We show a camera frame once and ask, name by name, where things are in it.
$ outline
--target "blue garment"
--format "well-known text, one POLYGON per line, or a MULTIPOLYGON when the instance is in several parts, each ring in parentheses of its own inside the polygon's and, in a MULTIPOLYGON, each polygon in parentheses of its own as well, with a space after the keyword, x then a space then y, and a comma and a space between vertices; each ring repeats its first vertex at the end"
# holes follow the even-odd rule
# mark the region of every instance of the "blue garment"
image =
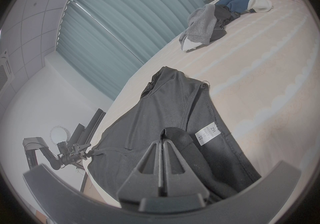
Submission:
POLYGON ((219 0, 216 5, 225 5, 232 12, 243 13, 248 8, 249 0, 219 0))

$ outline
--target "clothing label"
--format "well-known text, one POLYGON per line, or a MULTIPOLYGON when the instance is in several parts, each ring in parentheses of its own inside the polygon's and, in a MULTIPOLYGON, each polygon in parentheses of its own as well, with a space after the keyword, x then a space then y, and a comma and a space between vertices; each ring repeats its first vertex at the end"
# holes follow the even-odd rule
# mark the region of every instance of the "clothing label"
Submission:
POLYGON ((218 130, 217 125, 213 122, 213 123, 210 123, 208 126, 199 130, 195 134, 195 136, 197 137, 200 145, 203 146, 208 141, 217 137, 219 134, 221 134, 221 132, 218 130))

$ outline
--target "bed sheet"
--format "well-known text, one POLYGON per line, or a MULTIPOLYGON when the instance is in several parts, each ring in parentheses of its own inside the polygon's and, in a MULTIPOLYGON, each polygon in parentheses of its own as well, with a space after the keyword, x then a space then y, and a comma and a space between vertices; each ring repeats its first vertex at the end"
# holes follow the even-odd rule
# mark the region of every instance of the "bed sheet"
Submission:
MULTIPOLYGON (((307 169, 320 148, 319 31, 301 0, 270 1, 269 12, 242 15, 225 27, 223 38, 190 53, 174 38, 128 80, 92 146, 139 101, 152 75, 168 66, 210 83, 212 102, 262 176, 280 160, 307 169)), ((90 161, 83 162, 87 172, 90 161)))

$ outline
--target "ceiling vent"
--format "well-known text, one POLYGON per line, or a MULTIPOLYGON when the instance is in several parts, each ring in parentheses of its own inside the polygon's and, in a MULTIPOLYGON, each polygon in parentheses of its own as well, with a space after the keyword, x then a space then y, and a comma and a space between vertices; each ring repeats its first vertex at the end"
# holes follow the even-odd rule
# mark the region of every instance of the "ceiling vent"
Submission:
POLYGON ((0 98, 14 79, 14 73, 9 62, 8 51, 5 50, 0 55, 0 98))

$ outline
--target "teal curtain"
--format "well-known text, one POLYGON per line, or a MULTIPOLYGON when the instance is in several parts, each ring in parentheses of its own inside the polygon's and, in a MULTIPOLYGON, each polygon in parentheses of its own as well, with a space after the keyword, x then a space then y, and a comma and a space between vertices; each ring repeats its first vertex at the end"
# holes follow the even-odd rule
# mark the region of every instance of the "teal curtain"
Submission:
POLYGON ((188 16, 205 0, 73 1, 63 16, 57 51, 115 99, 144 63, 187 28, 188 16))

